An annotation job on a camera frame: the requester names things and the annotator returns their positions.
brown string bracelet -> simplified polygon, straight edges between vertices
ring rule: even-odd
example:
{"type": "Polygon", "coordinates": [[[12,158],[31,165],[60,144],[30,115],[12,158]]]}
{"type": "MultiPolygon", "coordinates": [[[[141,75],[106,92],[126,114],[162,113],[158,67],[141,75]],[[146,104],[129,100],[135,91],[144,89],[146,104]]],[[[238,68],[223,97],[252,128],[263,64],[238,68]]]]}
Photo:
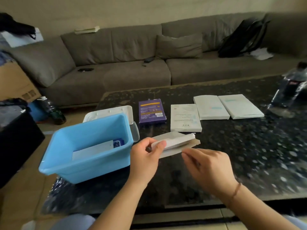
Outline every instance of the brown string bracelet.
{"type": "Polygon", "coordinates": [[[239,191],[241,185],[242,185],[242,183],[239,183],[239,184],[237,185],[237,188],[236,188],[235,192],[233,193],[232,197],[230,198],[230,201],[229,201],[229,203],[228,203],[228,205],[227,205],[227,208],[228,208],[228,209],[230,209],[230,205],[231,205],[233,199],[235,198],[235,196],[237,195],[237,193],[238,193],[238,191],[239,191]]]}

coffee table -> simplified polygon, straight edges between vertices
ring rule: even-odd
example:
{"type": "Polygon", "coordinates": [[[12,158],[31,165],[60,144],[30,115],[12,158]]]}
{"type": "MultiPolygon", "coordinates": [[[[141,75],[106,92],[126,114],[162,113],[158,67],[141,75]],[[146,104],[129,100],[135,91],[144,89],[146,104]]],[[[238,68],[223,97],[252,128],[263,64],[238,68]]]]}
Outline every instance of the coffee table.
{"type": "MultiPolygon", "coordinates": [[[[268,104],[278,89],[281,76],[260,76],[189,85],[148,88],[104,94],[97,110],[131,105],[138,123],[138,102],[160,98],[166,124],[139,127],[140,138],[170,130],[170,105],[193,103],[198,95],[244,94],[264,113],[264,118],[204,120],[196,134],[199,148],[226,152],[239,182],[264,201],[307,197],[307,106],[297,100],[291,114],[278,116],[268,104]]],[[[47,198],[43,213],[101,213],[124,185],[129,167],[72,185],[58,178],[47,198]]],[[[137,213],[222,207],[191,178],[180,154],[159,160],[156,175],[145,189],[137,213]]]]}

purple box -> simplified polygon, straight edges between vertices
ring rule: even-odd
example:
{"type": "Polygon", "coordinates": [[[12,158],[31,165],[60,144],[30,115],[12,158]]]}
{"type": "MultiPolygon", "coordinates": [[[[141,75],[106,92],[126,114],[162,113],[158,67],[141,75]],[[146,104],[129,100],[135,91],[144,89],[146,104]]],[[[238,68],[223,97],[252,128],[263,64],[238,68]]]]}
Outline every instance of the purple box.
{"type": "Polygon", "coordinates": [[[138,102],[140,124],[166,123],[166,116],[160,99],[138,102]]]}

black bottle cap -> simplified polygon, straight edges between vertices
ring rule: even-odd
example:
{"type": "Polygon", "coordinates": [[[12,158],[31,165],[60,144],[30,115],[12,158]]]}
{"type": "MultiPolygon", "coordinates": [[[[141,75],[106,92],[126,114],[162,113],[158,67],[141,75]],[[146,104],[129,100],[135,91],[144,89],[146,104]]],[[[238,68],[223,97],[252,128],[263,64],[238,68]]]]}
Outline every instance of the black bottle cap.
{"type": "Polygon", "coordinates": [[[297,65],[298,69],[306,69],[307,68],[307,63],[306,62],[299,62],[297,65]]]}

wall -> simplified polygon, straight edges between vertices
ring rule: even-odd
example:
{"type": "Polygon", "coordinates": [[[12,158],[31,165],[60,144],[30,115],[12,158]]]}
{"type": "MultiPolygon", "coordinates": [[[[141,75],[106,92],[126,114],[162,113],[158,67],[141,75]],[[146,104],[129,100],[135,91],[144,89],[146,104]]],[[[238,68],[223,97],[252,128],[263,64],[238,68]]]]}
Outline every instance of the wall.
{"type": "Polygon", "coordinates": [[[307,0],[1,0],[0,11],[39,27],[44,38],[74,29],[156,24],[250,11],[305,11],[307,0]]]}

